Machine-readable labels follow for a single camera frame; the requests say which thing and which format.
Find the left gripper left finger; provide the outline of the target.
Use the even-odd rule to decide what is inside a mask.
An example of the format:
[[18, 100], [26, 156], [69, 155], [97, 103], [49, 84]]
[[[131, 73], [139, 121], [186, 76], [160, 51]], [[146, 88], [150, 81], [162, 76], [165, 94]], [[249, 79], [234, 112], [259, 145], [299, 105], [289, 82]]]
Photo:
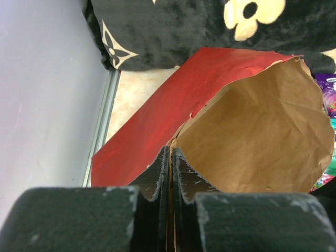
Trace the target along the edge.
[[32, 188], [15, 202], [1, 251], [165, 251], [169, 149], [127, 186]]

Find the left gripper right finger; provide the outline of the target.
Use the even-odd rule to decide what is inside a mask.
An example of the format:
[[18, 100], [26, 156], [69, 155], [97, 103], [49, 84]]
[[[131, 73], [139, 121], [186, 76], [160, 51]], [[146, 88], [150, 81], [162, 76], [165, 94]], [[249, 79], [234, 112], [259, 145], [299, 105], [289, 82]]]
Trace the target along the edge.
[[224, 193], [172, 151], [177, 251], [335, 251], [335, 188]]

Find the red brown paper bag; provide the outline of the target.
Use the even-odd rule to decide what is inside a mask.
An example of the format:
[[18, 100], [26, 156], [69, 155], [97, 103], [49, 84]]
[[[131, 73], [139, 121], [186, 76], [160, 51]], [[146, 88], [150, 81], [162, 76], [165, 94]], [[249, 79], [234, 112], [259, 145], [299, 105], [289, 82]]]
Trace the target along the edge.
[[167, 146], [224, 192], [307, 192], [334, 130], [299, 56], [202, 48], [93, 157], [93, 186], [130, 184]]

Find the purple candy packet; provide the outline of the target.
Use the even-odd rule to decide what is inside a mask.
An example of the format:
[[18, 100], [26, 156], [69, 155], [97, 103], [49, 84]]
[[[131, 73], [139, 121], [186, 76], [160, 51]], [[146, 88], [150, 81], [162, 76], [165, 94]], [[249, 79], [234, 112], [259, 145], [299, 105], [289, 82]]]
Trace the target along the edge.
[[322, 90], [324, 108], [331, 119], [335, 119], [335, 74], [316, 73], [315, 79]]
[[323, 170], [322, 175], [316, 180], [309, 193], [320, 189], [335, 178], [335, 149], [333, 150], [332, 158], [323, 158], [319, 162], [320, 170]]

